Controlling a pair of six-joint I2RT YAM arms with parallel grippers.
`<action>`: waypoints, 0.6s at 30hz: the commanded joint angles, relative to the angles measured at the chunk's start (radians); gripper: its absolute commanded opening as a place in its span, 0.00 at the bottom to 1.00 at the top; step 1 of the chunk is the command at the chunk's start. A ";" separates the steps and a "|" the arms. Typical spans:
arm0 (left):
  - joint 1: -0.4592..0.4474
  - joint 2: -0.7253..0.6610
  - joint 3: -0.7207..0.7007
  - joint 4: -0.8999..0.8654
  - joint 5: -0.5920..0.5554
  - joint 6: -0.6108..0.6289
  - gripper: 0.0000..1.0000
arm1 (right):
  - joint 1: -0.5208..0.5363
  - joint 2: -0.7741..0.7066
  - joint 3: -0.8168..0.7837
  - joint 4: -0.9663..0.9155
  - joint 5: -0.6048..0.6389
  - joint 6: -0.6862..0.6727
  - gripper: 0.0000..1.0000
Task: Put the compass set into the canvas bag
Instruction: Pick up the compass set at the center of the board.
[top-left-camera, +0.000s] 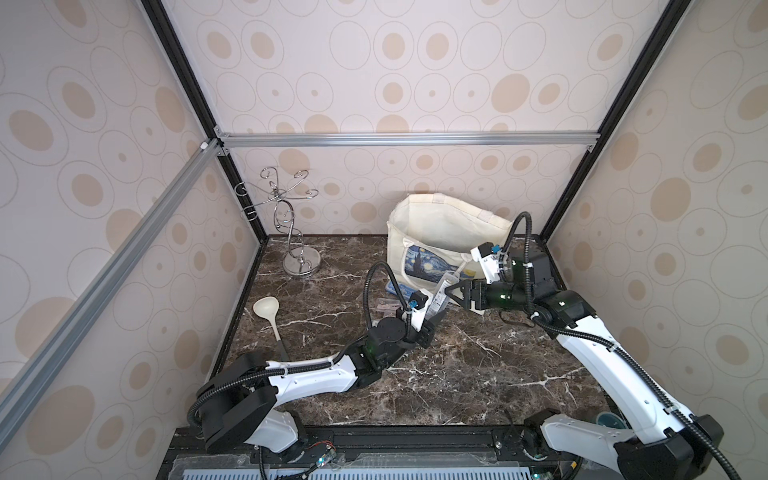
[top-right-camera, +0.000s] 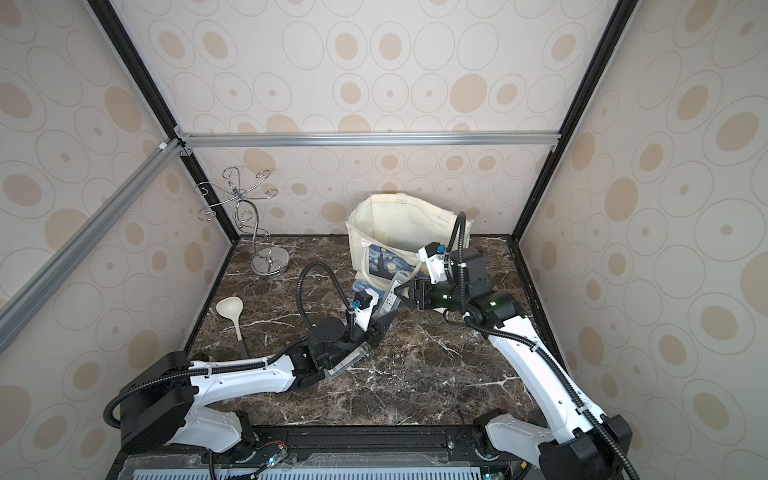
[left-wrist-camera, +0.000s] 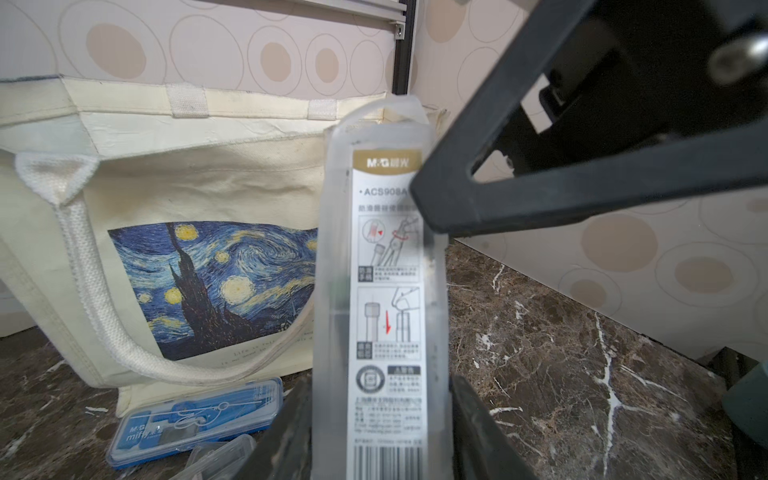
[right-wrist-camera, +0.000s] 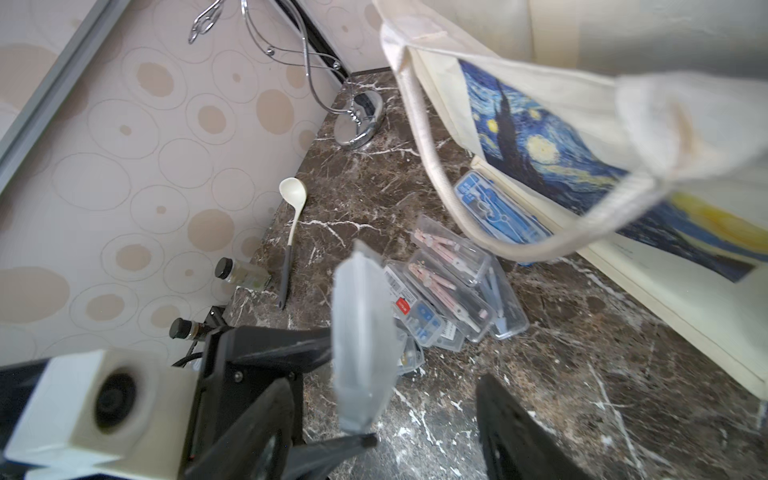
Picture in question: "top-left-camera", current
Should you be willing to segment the clear case barcode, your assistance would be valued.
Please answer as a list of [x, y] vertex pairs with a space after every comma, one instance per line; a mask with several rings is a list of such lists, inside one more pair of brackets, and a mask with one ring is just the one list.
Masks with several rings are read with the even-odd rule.
[[450, 299], [446, 294], [446, 289], [457, 284], [460, 278], [454, 272], [445, 272], [437, 283], [437, 288], [433, 294], [426, 316], [431, 318], [444, 311]]

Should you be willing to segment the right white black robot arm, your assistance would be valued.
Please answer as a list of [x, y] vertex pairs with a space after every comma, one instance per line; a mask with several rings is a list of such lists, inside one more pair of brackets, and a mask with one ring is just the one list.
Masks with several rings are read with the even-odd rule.
[[573, 419], [554, 409], [529, 417], [521, 437], [539, 460], [565, 452], [610, 468], [625, 479], [696, 479], [716, 462], [730, 479], [737, 469], [720, 450], [721, 425], [678, 402], [626, 351], [596, 310], [578, 293], [558, 287], [547, 253], [531, 244], [531, 216], [511, 227], [526, 233], [519, 248], [509, 234], [501, 245], [485, 242], [470, 253], [482, 279], [461, 280], [447, 296], [465, 309], [520, 311], [587, 369], [628, 423], [625, 429]]

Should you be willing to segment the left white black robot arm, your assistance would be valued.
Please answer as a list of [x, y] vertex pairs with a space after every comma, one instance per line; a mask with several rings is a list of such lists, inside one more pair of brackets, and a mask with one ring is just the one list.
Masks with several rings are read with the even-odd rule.
[[374, 321], [370, 289], [377, 271], [394, 275], [379, 261], [368, 270], [362, 293], [366, 331], [335, 355], [298, 362], [267, 361], [258, 353], [241, 356], [201, 387], [187, 412], [201, 430], [205, 449], [220, 453], [240, 444], [282, 454], [301, 442], [300, 422], [283, 405], [326, 393], [365, 388], [406, 353], [428, 347], [445, 316], [445, 287], [417, 290], [410, 297], [395, 290], [399, 308]]

